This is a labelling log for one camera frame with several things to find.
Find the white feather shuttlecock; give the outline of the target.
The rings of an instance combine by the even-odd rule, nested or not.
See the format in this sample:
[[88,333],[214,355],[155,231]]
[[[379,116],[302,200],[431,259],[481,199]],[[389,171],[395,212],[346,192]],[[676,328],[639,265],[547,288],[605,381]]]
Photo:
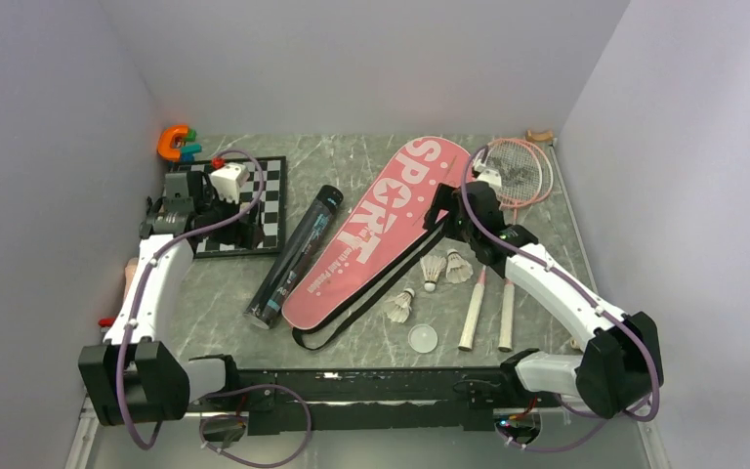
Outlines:
[[446,251],[445,278],[449,283],[459,284],[469,280],[474,274],[472,264],[456,249]]
[[385,309],[387,318],[395,323],[405,323],[412,311],[414,297],[415,290],[413,288],[404,288],[398,295],[387,302]]
[[439,255],[425,255],[420,260],[424,278],[424,290],[434,292],[437,289],[440,275],[446,269],[446,258]]

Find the pink racket bag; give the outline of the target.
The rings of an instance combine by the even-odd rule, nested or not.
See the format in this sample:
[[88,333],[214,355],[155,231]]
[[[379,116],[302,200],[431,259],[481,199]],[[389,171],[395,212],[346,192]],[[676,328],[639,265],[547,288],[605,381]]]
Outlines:
[[[394,154],[282,306],[299,347],[342,318],[328,338],[334,341],[441,240],[444,214],[429,229],[425,216],[439,187],[460,184],[469,158],[460,145],[433,136]],[[378,294],[369,292],[373,286]]]

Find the black shuttlecock tube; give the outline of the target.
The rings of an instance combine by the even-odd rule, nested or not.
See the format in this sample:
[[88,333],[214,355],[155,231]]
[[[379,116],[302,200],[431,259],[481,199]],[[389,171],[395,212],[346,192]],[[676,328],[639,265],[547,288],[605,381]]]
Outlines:
[[265,330],[276,325],[283,304],[302,280],[343,199],[334,186],[320,188],[250,301],[244,316],[251,324]]

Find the translucent tube lid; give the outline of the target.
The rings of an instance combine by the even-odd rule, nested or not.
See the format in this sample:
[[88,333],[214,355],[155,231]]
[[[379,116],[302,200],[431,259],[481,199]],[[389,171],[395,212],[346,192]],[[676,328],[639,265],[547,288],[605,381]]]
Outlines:
[[418,354],[428,354],[438,345],[438,334],[428,324],[413,325],[408,332],[409,347]]

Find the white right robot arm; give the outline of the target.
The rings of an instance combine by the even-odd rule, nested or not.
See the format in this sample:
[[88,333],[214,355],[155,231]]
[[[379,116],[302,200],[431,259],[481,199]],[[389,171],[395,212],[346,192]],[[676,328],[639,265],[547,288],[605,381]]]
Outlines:
[[467,243],[477,260],[524,290],[576,340],[579,356],[520,353],[506,361],[499,392],[510,405],[538,393],[577,397],[603,419],[639,421],[659,411],[664,382],[657,327],[608,303],[563,268],[522,225],[506,223],[493,188],[471,182],[437,186],[424,227]]

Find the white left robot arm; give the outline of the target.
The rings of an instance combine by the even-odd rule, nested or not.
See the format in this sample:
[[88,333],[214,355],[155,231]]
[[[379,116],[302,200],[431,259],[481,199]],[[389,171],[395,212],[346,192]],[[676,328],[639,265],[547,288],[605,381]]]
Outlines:
[[178,420],[204,398],[234,407],[241,383],[220,356],[179,361],[165,334],[197,245],[221,237],[255,248],[263,237],[261,197],[267,175],[253,163],[228,163],[212,173],[167,174],[163,193],[140,226],[136,270],[112,327],[82,349],[78,368],[103,426]]

